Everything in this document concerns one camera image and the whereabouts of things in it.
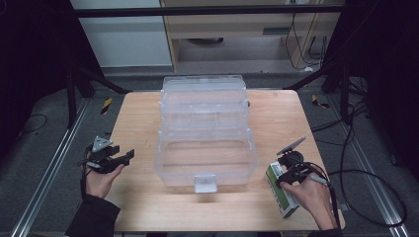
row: white wall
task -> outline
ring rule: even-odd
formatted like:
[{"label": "white wall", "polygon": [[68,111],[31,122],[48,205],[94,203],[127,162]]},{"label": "white wall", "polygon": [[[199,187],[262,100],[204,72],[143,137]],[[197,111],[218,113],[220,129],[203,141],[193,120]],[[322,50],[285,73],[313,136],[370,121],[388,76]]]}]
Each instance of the white wall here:
[{"label": "white wall", "polygon": [[[71,0],[74,9],[160,7],[158,0]],[[81,25],[101,67],[171,66],[162,17],[86,18]]]}]

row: hand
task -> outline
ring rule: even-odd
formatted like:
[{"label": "hand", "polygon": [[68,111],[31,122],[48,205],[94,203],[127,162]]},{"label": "hand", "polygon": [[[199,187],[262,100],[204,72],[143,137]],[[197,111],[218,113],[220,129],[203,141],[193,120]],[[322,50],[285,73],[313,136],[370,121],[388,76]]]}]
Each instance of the hand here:
[{"label": "hand", "polygon": [[86,194],[105,198],[111,189],[114,179],[123,171],[124,164],[121,164],[113,172],[108,174],[99,174],[91,169],[86,169]]},{"label": "hand", "polygon": [[302,207],[313,216],[320,230],[337,228],[331,211],[329,188],[307,177],[300,185],[292,186],[281,182],[281,187],[294,195]]}]

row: wooden tabletop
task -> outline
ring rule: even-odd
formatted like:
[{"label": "wooden tabletop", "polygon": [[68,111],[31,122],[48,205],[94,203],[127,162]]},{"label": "wooden tabletop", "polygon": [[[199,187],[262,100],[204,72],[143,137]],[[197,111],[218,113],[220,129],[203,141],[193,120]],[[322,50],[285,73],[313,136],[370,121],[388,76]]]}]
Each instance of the wooden tabletop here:
[{"label": "wooden tabletop", "polygon": [[278,231],[315,230],[300,207],[284,219],[265,181],[268,165],[284,146],[305,135],[296,149],[305,161],[323,167],[295,91],[248,90],[249,125],[259,165],[247,185],[219,186],[216,194],[195,194],[194,187],[166,187],[153,168],[160,129],[159,92],[126,95],[112,140],[120,154],[135,157],[113,184],[107,200],[120,207],[117,231]]}]

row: aluminum rail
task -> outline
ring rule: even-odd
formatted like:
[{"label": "aluminum rail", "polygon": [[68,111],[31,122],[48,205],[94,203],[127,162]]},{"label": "aluminum rail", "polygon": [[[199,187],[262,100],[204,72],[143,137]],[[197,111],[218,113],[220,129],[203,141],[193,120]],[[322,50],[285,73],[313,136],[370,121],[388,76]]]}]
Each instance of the aluminum rail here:
[{"label": "aluminum rail", "polygon": [[35,218],[38,215],[38,212],[41,209],[43,201],[48,194],[49,188],[52,185],[52,182],[55,179],[56,174],[58,173],[59,167],[61,166],[62,161],[64,160],[65,154],[68,151],[68,148],[71,145],[72,140],[74,139],[75,134],[77,133],[80,123],[83,120],[86,110],[88,108],[90,100],[83,99],[82,105],[78,111],[78,117],[72,127],[67,129],[65,132],[60,144],[58,145],[57,150],[55,151],[54,156],[47,167],[45,174],[43,175],[40,184],[37,187],[34,195],[32,196],[31,201],[29,202],[25,212],[22,217],[19,219],[18,223],[12,230],[12,237],[25,237],[28,235],[32,224],[34,223]]},{"label": "aluminum rail", "polygon": [[[333,98],[333,96],[328,96],[328,100],[331,104],[331,107],[334,110],[337,118],[340,118],[338,102]],[[342,124],[342,129],[345,134],[348,134],[349,128],[346,124]],[[371,165],[367,155],[364,153],[358,139],[355,137],[353,142],[349,145],[354,155],[354,158],[360,167],[361,170],[376,174]],[[394,206],[389,193],[386,191],[385,187],[382,185],[381,181],[371,177],[366,176],[366,182],[370,191],[373,195],[373,198],[376,201],[379,211],[381,212],[382,217],[384,218],[387,224],[395,224],[401,220],[401,217]],[[404,224],[389,228],[392,236],[394,237],[408,237],[410,236],[406,226]]]}]

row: cable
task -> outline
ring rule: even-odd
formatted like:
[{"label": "cable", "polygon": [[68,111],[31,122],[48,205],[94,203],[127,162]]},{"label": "cable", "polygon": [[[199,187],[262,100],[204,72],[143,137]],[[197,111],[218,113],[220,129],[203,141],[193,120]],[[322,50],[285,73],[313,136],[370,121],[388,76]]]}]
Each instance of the cable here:
[{"label": "cable", "polygon": [[[290,54],[290,51],[289,51],[289,48],[288,48],[288,39],[289,39],[289,35],[290,35],[291,31],[293,31],[293,34],[295,36],[295,41],[296,41],[296,44],[297,44],[298,50],[299,50],[299,56],[301,57],[302,61],[304,61],[308,66],[318,65],[318,63],[310,63],[310,62],[305,61],[304,56],[302,55],[301,46],[299,45],[299,41],[298,41],[298,38],[296,36],[294,22],[295,22],[295,13],[293,13],[293,19],[292,19],[292,22],[291,22],[290,30],[289,30],[289,32],[287,34],[287,37],[286,37],[286,49],[287,49],[287,53],[288,53],[289,57],[292,58],[292,56]],[[297,70],[303,69],[303,68],[298,68],[295,65],[293,65],[293,61],[292,60],[291,60],[291,64],[292,64],[292,66],[293,66],[294,69],[297,69]]]},{"label": "cable", "polygon": [[[351,133],[353,132],[353,116],[351,116],[350,117],[350,123],[349,123],[349,131],[348,131],[348,135],[347,135],[347,137],[346,137],[346,139],[345,139],[345,142],[344,142],[344,145],[343,145],[343,148],[342,148],[342,153],[341,153],[341,159],[340,159],[340,166],[339,166],[339,171],[337,171],[337,172],[332,172],[332,173],[329,173],[329,176],[330,175],[334,175],[334,174],[339,174],[339,182],[340,182],[340,189],[341,189],[341,192],[342,192],[342,196],[343,196],[343,199],[345,200],[345,202],[346,202],[346,204],[355,212],[355,213],[357,213],[359,216],[361,216],[361,217],[363,217],[365,220],[367,220],[367,221],[369,221],[370,223],[372,223],[372,224],[375,224],[375,225],[378,225],[378,226],[381,226],[381,227],[386,227],[386,228],[393,228],[393,227],[397,227],[397,226],[400,226],[400,225],[402,225],[405,221],[406,221],[406,219],[407,219],[407,207],[406,207],[406,205],[405,205],[405,203],[404,203],[404,201],[400,198],[400,196],[398,195],[398,193],[397,193],[397,191],[388,183],[388,182],[386,182],[384,179],[382,179],[382,178],[380,178],[379,176],[377,176],[377,175],[375,175],[375,174],[372,174],[372,173],[369,173],[369,172],[366,172],[366,171],[362,171],[362,170],[348,170],[348,171],[346,171],[346,170],[344,170],[343,169],[343,161],[344,161],[344,157],[345,157],[345,150],[346,150],[346,146],[348,145],[348,141],[349,141],[349,137],[350,137],[350,135],[351,135]],[[348,199],[348,197],[347,197],[347,195],[346,195],[346,193],[345,193],[345,188],[344,188],[344,185],[343,185],[343,173],[346,173],[346,172],[353,172],[353,173],[363,173],[363,174],[368,174],[368,175],[371,175],[371,176],[374,176],[376,179],[379,179],[383,184],[385,184],[393,193],[394,193],[394,195],[397,197],[397,199],[399,200],[399,202],[400,202],[400,205],[402,206],[402,209],[403,209],[403,213],[404,213],[404,215],[403,215],[403,217],[401,218],[401,220],[398,222],[398,223],[395,223],[395,224],[387,224],[387,223],[382,223],[382,222],[379,222],[379,221],[376,221],[376,220],[373,220],[373,219],[371,219],[371,218],[369,218],[369,217],[367,217],[367,216],[365,216],[364,214],[362,214],[362,213],[360,213],[350,202],[349,202],[349,199]]]},{"label": "cable", "polygon": [[32,129],[32,130],[23,130],[22,133],[30,133],[30,132],[37,131],[37,130],[43,128],[46,125],[46,122],[48,121],[48,117],[45,116],[45,115],[41,115],[41,114],[31,115],[30,118],[32,118],[32,117],[43,117],[45,120],[43,121],[43,124],[41,124],[39,127],[35,128],[35,129]]},{"label": "cable", "polygon": [[404,213],[404,215],[403,215],[403,217],[401,218],[401,220],[400,220],[400,222],[398,222],[398,223],[395,223],[395,224],[386,224],[386,223],[380,223],[380,222],[377,222],[377,221],[375,221],[375,220],[372,220],[372,219],[370,219],[370,218],[368,218],[368,217],[365,217],[363,214],[361,214],[359,211],[357,211],[346,199],[345,199],[345,202],[347,203],[347,205],[352,209],[352,210],[354,210],[354,212],[356,212],[358,215],[360,215],[360,216],[362,216],[363,218],[365,218],[366,220],[368,220],[368,221],[370,221],[370,222],[372,222],[372,223],[374,223],[374,224],[376,224],[376,225],[379,225],[379,226],[382,226],[382,227],[388,227],[388,228],[391,228],[391,227],[397,227],[397,226],[400,226],[400,225],[402,225],[405,221],[406,221],[406,219],[407,219],[407,216],[408,216],[408,214],[407,214],[407,206],[406,206],[406,204],[404,203],[404,201],[401,199],[401,197],[400,197],[400,195],[397,193],[397,190],[395,189],[395,188],[393,188],[392,186],[391,186],[391,184],[389,184],[386,180],[384,180],[383,178],[381,178],[380,176],[377,176],[377,175],[375,175],[375,174],[373,174],[373,173],[370,173],[370,172],[367,172],[367,171],[363,171],[363,170],[341,170],[341,171],[335,171],[335,172],[331,172],[331,173],[328,173],[328,175],[329,176],[333,176],[333,175],[337,175],[337,174],[340,174],[340,173],[356,173],[356,174],[364,174],[364,175],[369,175],[369,176],[373,176],[374,178],[376,178],[376,179],[378,179],[378,180],[380,180],[389,190],[391,190],[391,192],[394,194],[394,196],[398,199],[398,201],[400,202],[400,205],[401,205],[401,207],[402,207],[402,209],[403,209],[403,213]]},{"label": "cable", "polygon": [[[362,106],[362,107],[360,107],[360,108],[358,108],[358,109],[356,109],[356,110],[352,111],[352,112],[349,114],[349,117],[355,117],[355,116],[357,116],[357,115],[362,114],[363,112],[366,112],[367,110],[362,111],[362,109],[364,109],[364,108],[366,108],[366,107],[367,107],[367,106]],[[334,120],[334,121],[327,122],[327,123],[325,123],[325,124],[323,124],[323,125],[315,126],[315,127],[313,127],[313,128],[311,129],[311,132],[316,132],[316,131],[324,130],[324,129],[326,129],[326,128],[329,128],[329,127],[332,127],[332,126],[334,126],[334,125],[338,124],[338,123],[339,123],[339,122],[341,122],[341,121],[344,121],[344,119],[343,119],[343,118],[340,118],[340,119],[337,119],[337,120]]]}]

